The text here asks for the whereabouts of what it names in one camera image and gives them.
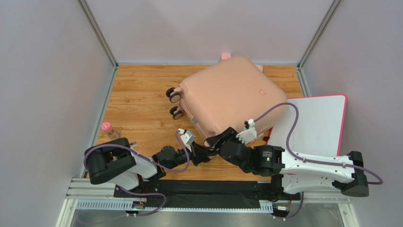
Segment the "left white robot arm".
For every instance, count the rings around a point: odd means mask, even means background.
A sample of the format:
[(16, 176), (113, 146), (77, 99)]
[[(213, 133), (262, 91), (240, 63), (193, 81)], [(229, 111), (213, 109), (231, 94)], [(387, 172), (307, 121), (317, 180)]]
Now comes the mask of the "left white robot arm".
[(120, 138), (88, 148), (83, 163), (91, 184), (114, 183), (132, 190), (140, 185), (142, 178), (159, 179), (182, 164), (197, 166), (209, 161), (206, 148), (195, 142), (179, 150), (165, 146), (147, 157), (137, 153), (127, 138)]

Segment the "pink suitcase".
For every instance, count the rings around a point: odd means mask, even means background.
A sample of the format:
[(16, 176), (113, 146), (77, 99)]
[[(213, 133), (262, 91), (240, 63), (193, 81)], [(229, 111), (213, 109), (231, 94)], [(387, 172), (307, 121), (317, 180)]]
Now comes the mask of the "pink suitcase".
[(244, 144), (257, 140), (284, 116), (287, 96), (247, 57), (235, 56), (185, 78), (166, 96), (207, 139), (231, 127)]

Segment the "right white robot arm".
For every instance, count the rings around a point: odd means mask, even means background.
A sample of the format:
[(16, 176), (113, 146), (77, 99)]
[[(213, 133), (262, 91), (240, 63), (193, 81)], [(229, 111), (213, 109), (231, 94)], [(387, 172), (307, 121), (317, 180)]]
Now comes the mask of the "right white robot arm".
[(227, 128), (209, 137), (209, 153), (219, 155), (244, 173), (270, 177), (271, 190), (296, 194), (305, 191), (339, 190), (350, 197), (368, 197), (369, 183), (360, 152), (346, 156), (323, 157), (292, 153), (288, 148), (272, 145), (248, 147), (257, 137), (253, 126), (238, 133)]

